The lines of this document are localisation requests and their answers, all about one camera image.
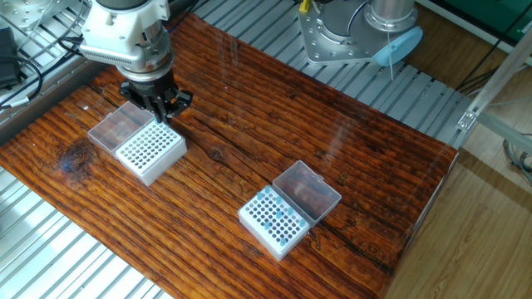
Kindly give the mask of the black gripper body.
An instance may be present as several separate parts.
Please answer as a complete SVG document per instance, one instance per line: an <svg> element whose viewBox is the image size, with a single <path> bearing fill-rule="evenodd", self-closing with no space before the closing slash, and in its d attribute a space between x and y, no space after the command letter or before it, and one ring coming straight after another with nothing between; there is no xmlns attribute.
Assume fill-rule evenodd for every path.
<svg viewBox="0 0 532 299"><path fill-rule="evenodd" d="M123 82L123 96L133 102L168 101L176 94L173 71L141 73Z"/></svg>

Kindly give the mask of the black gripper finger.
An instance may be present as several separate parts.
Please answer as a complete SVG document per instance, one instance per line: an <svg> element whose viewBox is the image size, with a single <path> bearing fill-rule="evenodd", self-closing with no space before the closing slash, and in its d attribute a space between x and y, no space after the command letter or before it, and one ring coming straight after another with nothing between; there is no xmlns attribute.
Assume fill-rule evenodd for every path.
<svg viewBox="0 0 532 299"><path fill-rule="evenodd" d="M193 94L190 91L171 89L165 97L165 123L180 115L191 106Z"/></svg>
<svg viewBox="0 0 532 299"><path fill-rule="evenodd" d="M120 94L137 108L150 112L158 123L165 124L165 93L153 85L121 85Z"/></svg>

